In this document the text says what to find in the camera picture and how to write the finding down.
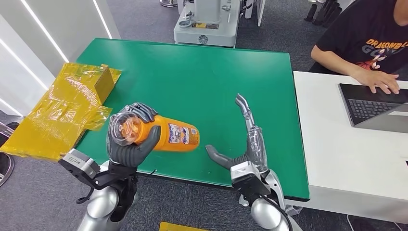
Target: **white table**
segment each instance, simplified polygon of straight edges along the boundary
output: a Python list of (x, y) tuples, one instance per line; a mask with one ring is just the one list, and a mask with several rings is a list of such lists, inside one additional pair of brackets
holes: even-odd
[(338, 87), (351, 77), (293, 75), (311, 199), (288, 204), (408, 223), (408, 134), (352, 127)]

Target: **black cable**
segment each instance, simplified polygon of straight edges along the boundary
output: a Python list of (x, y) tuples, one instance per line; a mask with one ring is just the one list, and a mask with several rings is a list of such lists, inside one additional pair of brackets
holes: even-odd
[(144, 176), (141, 176), (141, 177), (151, 176), (151, 175), (153, 175), (155, 172), (157, 172), (157, 169), (155, 169), (155, 170), (153, 170), (153, 172), (151, 172), (151, 173), (149, 173), (149, 174), (146, 174), (146, 175), (144, 175)]
[(286, 214), (286, 212), (285, 212), (283, 209), (281, 209), (281, 207), (279, 207), (279, 205), (277, 205), (276, 203), (274, 203), (271, 199), (269, 199), (269, 198), (267, 198), (266, 196), (261, 195), (261, 194), (260, 194), (260, 196), (261, 196), (264, 200), (266, 200), (269, 204), (273, 205), (273, 206), (275, 207), (275, 209), (277, 209), (277, 210), (285, 217), (285, 219), (288, 221), (289, 231), (293, 231), (292, 223), (291, 223), (291, 221), (289, 220), (289, 217), (288, 217), (288, 215)]
[(85, 201), (89, 200), (90, 196), (91, 196), (92, 193), (93, 193), (93, 190), (94, 190), (94, 188), (91, 187), (91, 189), (90, 189), (88, 195), (87, 195), (86, 197), (81, 197), (81, 198), (77, 199), (77, 200), (76, 200), (76, 203), (77, 203), (77, 204), (82, 204), (82, 203), (84, 203)]

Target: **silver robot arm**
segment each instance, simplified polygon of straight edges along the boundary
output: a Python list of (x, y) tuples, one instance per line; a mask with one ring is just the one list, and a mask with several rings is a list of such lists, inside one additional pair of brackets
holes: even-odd
[[(154, 109), (142, 103), (127, 105), (121, 112), (132, 112), (144, 123), (153, 122), (157, 115)], [(75, 178), (90, 186), (88, 195), (76, 202), (82, 204), (89, 200), (78, 231), (120, 230), (129, 209), (137, 201), (137, 167), (160, 139), (160, 126), (153, 126), (142, 144), (121, 146), (111, 134), (111, 123), (115, 118), (119, 119), (119, 116), (111, 116), (106, 139), (109, 161), (99, 166), (92, 158), (76, 149), (72, 149), (58, 161)]]
[(255, 125), (246, 99), (238, 94), (235, 102), (245, 118), (247, 150), (242, 156), (232, 159), (207, 145), (209, 157), (230, 170), (232, 186), (242, 194), (240, 204), (251, 207), (251, 216), (259, 226), (269, 231), (301, 231), (286, 214), (278, 176), (268, 168), (262, 129)]

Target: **human hand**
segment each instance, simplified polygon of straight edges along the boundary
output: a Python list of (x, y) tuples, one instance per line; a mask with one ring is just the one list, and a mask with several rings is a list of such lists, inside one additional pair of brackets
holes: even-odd
[(372, 93), (377, 93), (375, 86), (378, 86), (386, 94), (391, 94), (391, 91), (394, 94), (399, 94), (400, 87), (395, 80), (399, 75), (359, 68), (351, 77), (355, 78), (361, 84), (370, 87)]

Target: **bottle label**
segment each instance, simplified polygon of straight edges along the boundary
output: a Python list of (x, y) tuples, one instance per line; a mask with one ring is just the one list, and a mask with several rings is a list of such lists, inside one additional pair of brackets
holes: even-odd
[(194, 128), (180, 127), (175, 124), (168, 124), (169, 143), (198, 144), (197, 130)]

